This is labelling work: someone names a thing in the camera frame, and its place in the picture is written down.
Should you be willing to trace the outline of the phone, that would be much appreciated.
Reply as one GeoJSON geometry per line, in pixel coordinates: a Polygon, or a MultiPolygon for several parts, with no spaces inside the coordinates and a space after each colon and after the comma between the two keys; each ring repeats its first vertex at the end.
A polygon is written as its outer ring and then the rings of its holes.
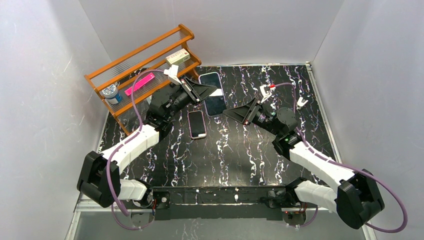
{"type": "Polygon", "coordinates": [[[207,136],[204,115],[201,110],[190,111],[187,114],[190,138],[202,139],[207,136]]]}

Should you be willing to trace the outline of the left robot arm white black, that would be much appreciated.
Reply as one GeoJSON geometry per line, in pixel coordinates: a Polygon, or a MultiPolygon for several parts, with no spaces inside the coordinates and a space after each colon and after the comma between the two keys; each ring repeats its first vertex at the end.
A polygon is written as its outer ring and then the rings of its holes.
{"type": "Polygon", "coordinates": [[[116,145],[97,153],[89,152],[83,161],[76,189],[103,208],[122,201],[141,201],[149,188],[137,179],[121,179],[123,170],[139,155],[162,141],[171,131],[171,119],[186,106],[197,105],[218,88],[187,78],[156,90],[141,127],[116,145]]]}

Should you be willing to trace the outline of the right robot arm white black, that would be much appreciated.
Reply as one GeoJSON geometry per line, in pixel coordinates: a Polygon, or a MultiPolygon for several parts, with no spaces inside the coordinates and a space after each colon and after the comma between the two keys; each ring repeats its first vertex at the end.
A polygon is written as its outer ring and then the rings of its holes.
{"type": "Polygon", "coordinates": [[[286,186],[285,201],[312,203],[336,212],[353,229],[361,228],[384,210],[385,203],[372,174],[365,169],[359,171],[339,166],[304,143],[296,132],[298,121],[290,108],[282,107],[271,115],[259,100],[253,99],[245,105],[226,109],[223,114],[240,124],[253,123],[273,134],[272,145],[279,155],[303,166],[325,182],[325,185],[319,185],[300,177],[286,186]]]}

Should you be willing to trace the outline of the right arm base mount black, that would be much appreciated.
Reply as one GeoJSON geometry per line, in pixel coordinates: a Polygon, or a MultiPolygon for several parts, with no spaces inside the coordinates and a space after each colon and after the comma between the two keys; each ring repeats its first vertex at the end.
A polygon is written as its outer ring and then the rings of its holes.
{"type": "Polygon", "coordinates": [[[306,181],[306,178],[298,177],[297,179],[286,185],[283,190],[268,191],[266,196],[260,198],[260,202],[264,203],[267,207],[271,209],[284,207],[294,208],[297,206],[297,204],[300,204],[297,213],[304,213],[307,209],[308,204],[306,202],[300,201],[300,199],[295,193],[295,188],[297,188],[299,184],[306,181]]]}

